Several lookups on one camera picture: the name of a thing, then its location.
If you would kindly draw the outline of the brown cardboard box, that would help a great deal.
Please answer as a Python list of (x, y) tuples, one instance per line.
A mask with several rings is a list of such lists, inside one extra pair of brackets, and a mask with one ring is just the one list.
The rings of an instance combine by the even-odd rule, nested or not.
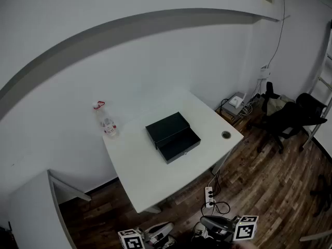
[(238, 130), (240, 133), (243, 133), (247, 123), (249, 122), (250, 118), (249, 116), (232, 116), (229, 113), (222, 111), (220, 108), (218, 108), (216, 111), (224, 120), (226, 120), (229, 124), (231, 124), (236, 130)]

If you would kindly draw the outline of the white router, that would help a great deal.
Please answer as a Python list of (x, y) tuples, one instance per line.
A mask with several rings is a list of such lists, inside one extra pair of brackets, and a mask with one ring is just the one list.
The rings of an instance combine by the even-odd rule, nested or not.
[(238, 92), (229, 100), (229, 104), (232, 105), (234, 108), (239, 108), (245, 98), (246, 93)]

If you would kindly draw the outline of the person's right forearm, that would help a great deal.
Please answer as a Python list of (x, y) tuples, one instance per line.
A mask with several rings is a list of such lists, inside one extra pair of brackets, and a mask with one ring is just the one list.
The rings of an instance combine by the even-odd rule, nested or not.
[(232, 244), (231, 249), (257, 249), (257, 247), (249, 241), (235, 241)]

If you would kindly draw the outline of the grey metal box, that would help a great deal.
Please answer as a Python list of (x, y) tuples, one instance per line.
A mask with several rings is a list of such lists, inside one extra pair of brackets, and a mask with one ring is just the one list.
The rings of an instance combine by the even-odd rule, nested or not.
[(239, 108), (234, 108), (232, 105), (230, 105), (229, 104), (229, 100), (222, 106), (222, 111), (225, 111), (225, 112), (227, 112), (227, 113), (229, 113), (230, 115), (232, 115), (232, 116), (237, 116), (239, 113), (240, 113), (240, 111), (242, 110), (242, 108), (244, 107), (244, 102), (246, 101), (246, 98), (244, 99), (244, 101), (241, 103), (241, 105), (240, 105), (240, 107)]

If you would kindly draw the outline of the white power strip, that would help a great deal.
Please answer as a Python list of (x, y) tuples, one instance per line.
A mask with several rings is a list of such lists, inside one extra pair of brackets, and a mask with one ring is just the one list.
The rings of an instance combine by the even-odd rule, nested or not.
[(213, 188), (211, 186), (207, 186), (204, 188), (205, 195), (205, 207), (212, 208), (214, 206), (214, 196), (213, 196)]

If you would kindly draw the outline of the white panel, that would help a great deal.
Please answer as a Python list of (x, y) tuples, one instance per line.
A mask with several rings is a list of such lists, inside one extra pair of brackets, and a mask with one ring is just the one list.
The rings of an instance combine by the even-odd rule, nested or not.
[(300, 242), (305, 242), (305, 241), (318, 240), (318, 239), (324, 238), (326, 236), (329, 236), (331, 234), (332, 234), (332, 229), (328, 230), (328, 231), (320, 232), (320, 233), (317, 233), (317, 234), (301, 237), (299, 239), (299, 241)]

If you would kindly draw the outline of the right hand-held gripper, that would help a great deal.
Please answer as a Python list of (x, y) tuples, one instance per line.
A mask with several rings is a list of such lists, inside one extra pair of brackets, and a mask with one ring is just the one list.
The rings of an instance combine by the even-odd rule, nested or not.
[(221, 216), (202, 216), (200, 223), (221, 235), (232, 235), (233, 241), (252, 240), (257, 230), (259, 216), (244, 215), (228, 219)]

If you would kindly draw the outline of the black drawer box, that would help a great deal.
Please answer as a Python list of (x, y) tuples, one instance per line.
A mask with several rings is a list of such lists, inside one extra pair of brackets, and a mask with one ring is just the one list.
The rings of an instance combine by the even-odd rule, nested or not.
[(184, 131), (190, 129), (190, 124), (180, 112), (165, 117), (145, 127), (149, 138), (156, 149), (160, 149), (173, 141)]

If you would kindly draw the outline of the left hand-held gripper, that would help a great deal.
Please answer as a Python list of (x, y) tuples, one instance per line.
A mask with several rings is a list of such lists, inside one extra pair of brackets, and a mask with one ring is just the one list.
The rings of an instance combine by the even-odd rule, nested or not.
[(174, 228), (172, 222), (154, 225), (149, 229), (128, 229), (118, 232), (123, 249), (156, 249), (156, 244)]

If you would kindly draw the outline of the person's left white shoe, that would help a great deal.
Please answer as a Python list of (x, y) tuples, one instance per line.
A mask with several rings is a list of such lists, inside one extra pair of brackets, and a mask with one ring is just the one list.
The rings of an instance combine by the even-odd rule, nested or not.
[(165, 236), (155, 244), (156, 249), (175, 249), (177, 241), (171, 235)]

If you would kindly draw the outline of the white cabinet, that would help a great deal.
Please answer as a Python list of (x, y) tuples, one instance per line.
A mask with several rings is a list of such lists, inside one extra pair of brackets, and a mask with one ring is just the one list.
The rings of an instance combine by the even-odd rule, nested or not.
[(9, 223), (19, 249), (77, 249), (59, 209), (55, 186), (91, 201), (49, 170), (32, 178), (10, 195)]

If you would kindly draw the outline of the person's white shoe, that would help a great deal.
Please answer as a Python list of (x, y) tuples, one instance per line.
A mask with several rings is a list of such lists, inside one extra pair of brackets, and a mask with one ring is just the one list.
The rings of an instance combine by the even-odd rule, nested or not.
[(156, 249), (175, 249), (177, 241), (171, 235), (165, 236), (155, 244)]
[(191, 240), (197, 240), (197, 239), (205, 239), (208, 236), (208, 231), (205, 225), (203, 225), (201, 222), (198, 222), (195, 224), (193, 231), (192, 231), (192, 238)]

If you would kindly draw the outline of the person's black clothing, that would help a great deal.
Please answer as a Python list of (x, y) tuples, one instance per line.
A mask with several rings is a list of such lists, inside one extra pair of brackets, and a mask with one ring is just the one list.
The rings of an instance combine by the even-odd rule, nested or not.
[(190, 241), (175, 244), (172, 249), (232, 249), (232, 245), (212, 238), (196, 237)]

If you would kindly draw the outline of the beige cloth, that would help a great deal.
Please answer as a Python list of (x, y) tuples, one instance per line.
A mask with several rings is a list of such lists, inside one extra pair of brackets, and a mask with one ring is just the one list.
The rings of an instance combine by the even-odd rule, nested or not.
[(295, 103), (295, 100), (292, 100), (285, 95), (281, 95), (276, 99), (270, 98), (267, 103), (267, 112), (266, 112), (267, 116), (271, 116), (275, 112), (281, 110), (288, 102)]

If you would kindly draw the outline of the person's right white shoe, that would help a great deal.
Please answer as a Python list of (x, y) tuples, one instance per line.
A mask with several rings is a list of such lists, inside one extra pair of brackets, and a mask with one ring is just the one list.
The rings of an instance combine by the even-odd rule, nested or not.
[(192, 238), (191, 240), (197, 240), (197, 239), (205, 239), (208, 236), (208, 231), (205, 225), (203, 225), (201, 222), (198, 222), (195, 224), (193, 231), (192, 231)]

